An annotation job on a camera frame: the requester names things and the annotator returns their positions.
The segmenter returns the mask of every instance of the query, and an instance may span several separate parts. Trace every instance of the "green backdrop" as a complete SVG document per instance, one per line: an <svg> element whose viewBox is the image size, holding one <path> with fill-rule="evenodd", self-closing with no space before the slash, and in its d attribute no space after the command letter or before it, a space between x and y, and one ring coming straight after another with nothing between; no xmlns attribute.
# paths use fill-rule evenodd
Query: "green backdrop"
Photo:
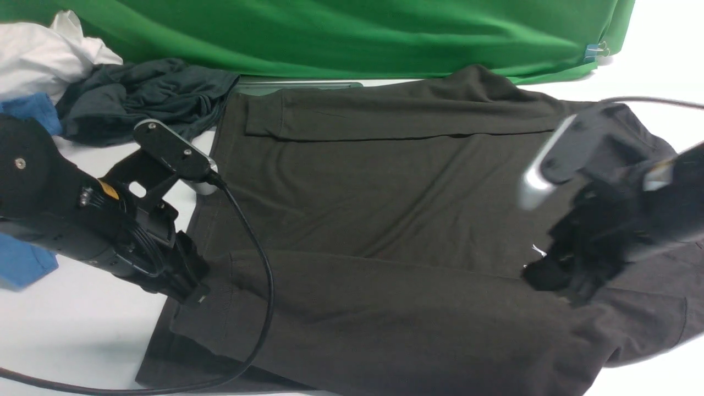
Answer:
<svg viewBox="0 0 704 396"><path fill-rule="evenodd" d="M421 78L481 63L515 82L589 73L635 0L0 0L0 21L74 10L126 61L175 56L248 75Z"/></svg>

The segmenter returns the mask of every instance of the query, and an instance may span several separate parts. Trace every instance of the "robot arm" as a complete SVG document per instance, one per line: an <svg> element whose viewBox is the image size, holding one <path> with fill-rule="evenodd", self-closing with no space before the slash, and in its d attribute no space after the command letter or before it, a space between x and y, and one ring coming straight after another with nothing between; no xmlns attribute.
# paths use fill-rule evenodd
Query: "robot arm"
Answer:
<svg viewBox="0 0 704 396"><path fill-rule="evenodd" d="M589 181L550 230L547 255L522 274L575 306L628 265L704 239L704 144L654 159L642 143L609 131L616 106L602 102L567 118L520 185L519 205L532 210L578 174Z"/></svg>
<svg viewBox="0 0 704 396"><path fill-rule="evenodd" d="M96 179L63 158L35 120L0 116L0 233L197 306L208 264L175 231L178 212L163 196L179 179L203 192L197 183L214 163L157 120L138 124L134 138L140 149Z"/></svg>

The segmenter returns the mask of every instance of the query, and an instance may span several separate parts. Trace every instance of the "binder clip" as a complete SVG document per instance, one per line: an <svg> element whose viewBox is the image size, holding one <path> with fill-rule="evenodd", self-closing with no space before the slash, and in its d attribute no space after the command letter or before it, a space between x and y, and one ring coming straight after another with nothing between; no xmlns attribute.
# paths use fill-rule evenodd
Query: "binder clip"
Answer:
<svg viewBox="0 0 704 396"><path fill-rule="evenodd" d="M584 51L584 62L595 62L597 58L604 58L609 55L611 55L611 49L609 49L606 42L589 44L586 46L586 50Z"/></svg>

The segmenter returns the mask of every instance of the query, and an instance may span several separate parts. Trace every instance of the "blue cloth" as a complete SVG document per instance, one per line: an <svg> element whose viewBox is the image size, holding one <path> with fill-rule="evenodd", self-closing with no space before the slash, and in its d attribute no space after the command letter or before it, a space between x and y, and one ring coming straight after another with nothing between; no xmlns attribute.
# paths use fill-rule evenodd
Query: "blue cloth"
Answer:
<svg viewBox="0 0 704 396"><path fill-rule="evenodd" d="M61 122L58 120L56 107L51 103L49 95L43 92L0 101L0 113L9 114L21 120L33 118L39 121L51 136L61 134Z"/></svg>
<svg viewBox="0 0 704 396"><path fill-rule="evenodd" d="M43 92L0 102L0 113L22 120L34 118L49 134L61 133L54 104ZM53 253L0 234L0 278L10 285L23 288L57 268Z"/></svg>

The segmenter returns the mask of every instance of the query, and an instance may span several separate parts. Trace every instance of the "wire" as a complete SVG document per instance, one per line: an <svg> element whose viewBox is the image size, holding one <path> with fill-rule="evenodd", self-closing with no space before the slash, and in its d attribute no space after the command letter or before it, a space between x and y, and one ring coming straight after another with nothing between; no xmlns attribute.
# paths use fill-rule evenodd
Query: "wire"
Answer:
<svg viewBox="0 0 704 396"><path fill-rule="evenodd" d="M648 102L648 103L669 104L671 106L679 106L679 107L686 107L689 109L704 110L704 104L701 104L701 103L695 103L693 101L676 100L676 99L657 98L657 97L611 97L611 98L606 98L606 99L600 100L599 102L600 103L614 103L614 102L623 102L623 101L644 101L644 102Z"/></svg>
<svg viewBox="0 0 704 396"><path fill-rule="evenodd" d="M102 196L95 194L91 198L88 205L98 209L105 209L105 205L107 205L107 203ZM137 265L136 262L143 264L144 260L138 254L133 254L126 247L117 247L117 250L119 250L118 254L125 257L125 261L137 272L140 272L150 278L158 278L166 268L166 258L161 252L161 249L156 246L156 243L151 239L149 234L147 234L145 229L132 217L127 215L127 212L122 211L121 213L124 216L124 222L128 224L128 233L132 236L132 239L137 242L141 249L144 250L144 253L149 257L149 260L154 263L153 266L155 267L155 270L154 272L150 272L142 266Z"/></svg>
<svg viewBox="0 0 704 396"><path fill-rule="evenodd" d="M193 385L183 385L183 386L175 386L171 388L154 388L154 389L138 389L138 390L107 390L107 389L96 389L96 388L86 388L82 386L77 386L77 385L69 385L65 383L57 383L54 381L49 381L49 380L44 380L41 378L35 378L31 376L26 376L24 374L16 373L15 371L10 371L7 369L0 368L0 378L5 378L8 380L16 381L19 383L24 383L26 385L31 385L35 386L38 388L44 388L48 390L55 390L58 392L68 392L68 393L75 393L77 395L91 395L91 396L158 396L158 395L169 395L173 393L182 393L182 392L195 392L199 390L205 390L208 388L213 388L215 386L220 386L225 383L228 383L234 379L237 379L240 377L254 362L254 359L257 357L259 354L259 351L261 351L262 347L266 343L266 338L269 334L269 329L271 328L271 323L274 318L274 293L275 293L275 288L274 288L274 274L271 269L271 264L269 263L269 258L267 257L266 253L264 252L264 248L262 247L261 243L259 242L259 239L257 239L256 235L254 234L254 231L252 230L252 227L247 220L247 218L244 215L244 212L242 211L242 208L239 206L237 203L237 200L234 198L234 195L230 191L230 189L227 186L227 183L218 175L217 173L212 172L209 177L208 177L208 182L225 193L225 196L227 197L227 200L230 202L234 210L237 212L237 216L239 217L239 220L242 223L242 226L244 227L247 236L249 239L252 241L254 244L254 247L256 248L257 253L259 254L259 257L262 261L262 265L264 266L264 271L266 272L266 278L267 278L267 288L268 288L268 299L267 299L267 308L266 308L266 315L264 318L264 323L262 324L261 331L259 332L259 338L257 339L257 343L254 345L254 348L252 349L252 352L250 352L249 356L247 359L245 359L235 371L233 371L230 375L228 376L223 376L221 378L216 378L210 381L202 382L202 383L196 383Z"/></svg>

